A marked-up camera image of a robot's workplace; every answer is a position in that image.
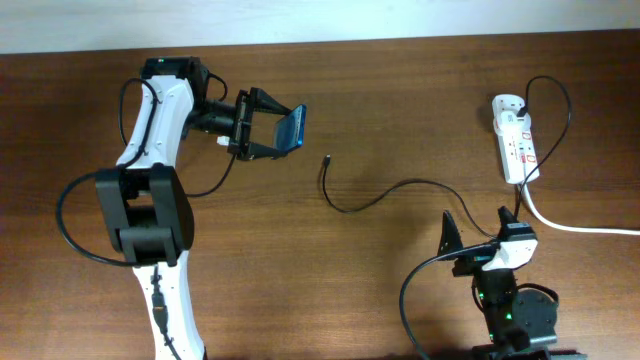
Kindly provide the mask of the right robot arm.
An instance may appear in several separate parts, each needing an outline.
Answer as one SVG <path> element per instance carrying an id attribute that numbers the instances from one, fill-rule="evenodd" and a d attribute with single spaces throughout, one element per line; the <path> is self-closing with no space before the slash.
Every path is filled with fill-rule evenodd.
<path id="1" fill-rule="evenodd" d="M 449 212 L 443 213 L 438 255 L 453 261 L 455 277 L 470 276 L 474 301 L 484 316 L 491 342 L 471 350 L 474 359 L 548 359 L 557 342 L 559 296 L 547 287 L 518 284 L 515 271 L 528 264 L 537 235 L 506 208 L 498 209 L 500 230 L 487 243 L 464 247 Z"/>

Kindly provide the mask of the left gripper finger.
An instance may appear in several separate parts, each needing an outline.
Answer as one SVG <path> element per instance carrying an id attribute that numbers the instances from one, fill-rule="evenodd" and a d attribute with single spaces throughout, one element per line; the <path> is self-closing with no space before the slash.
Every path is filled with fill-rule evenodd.
<path id="1" fill-rule="evenodd" d="M 252 87 L 249 92 L 249 103 L 254 112 L 276 115 L 289 115 L 291 109 L 280 104 L 261 88 Z"/>
<path id="2" fill-rule="evenodd" d="M 286 151 L 281 151 L 266 145 L 255 142 L 249 142 L 244 155 L 245 161 L 253 161 L 257 159 L 269 158 L 272 160 L 287 156 Z"/>

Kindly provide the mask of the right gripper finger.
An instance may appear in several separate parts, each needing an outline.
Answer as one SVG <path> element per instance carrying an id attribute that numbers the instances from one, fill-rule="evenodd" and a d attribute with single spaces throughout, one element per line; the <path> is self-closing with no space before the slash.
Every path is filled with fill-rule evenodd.
<path id="1" fill-rule="evenodd" d="M 437 255 L 443 260 L 454 260 L 458 258 L 456 252 L 462 249 L 461 236 L 453 216 L 445 210 L 442 215 L 442 230 Z"/>
<path id="2" fill-rule="evenodd" d="M 506 206 L 501 206 L 498 209 L 498 217 L 502 226 L 518 222 L 517 217 Z"/>

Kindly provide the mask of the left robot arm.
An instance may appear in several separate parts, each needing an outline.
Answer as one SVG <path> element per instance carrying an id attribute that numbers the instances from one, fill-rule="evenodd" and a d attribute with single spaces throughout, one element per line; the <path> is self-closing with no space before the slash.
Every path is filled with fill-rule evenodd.
<path id="1" fill-rule="evenodd" d="M 143 292 L 158 359 L 204 359 L 188 284 L 195 239 L 190 201 L 176 172 L 189 131 L 218 135 L 241 161 L 278 159 L 301 147 L 307 108 L 290 109 L 260 88 L 236 101 L 208 98 L 213 74 L 197 57 L 150 58 L 137 82 L 143 102 L 125 151 L 96 176 L 107 232 Z"/>

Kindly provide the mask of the blue Galaxy smartphone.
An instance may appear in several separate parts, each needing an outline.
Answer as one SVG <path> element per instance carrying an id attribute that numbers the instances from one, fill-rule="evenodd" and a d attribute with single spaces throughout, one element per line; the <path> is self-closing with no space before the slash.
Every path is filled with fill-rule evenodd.
<path id="1" fill-rule="evenodd" d="M 273 147 L 276 150 L 289 153 L 303 145 L 306 113 L 307 106 L 300 104 L 275 124 Z"/>

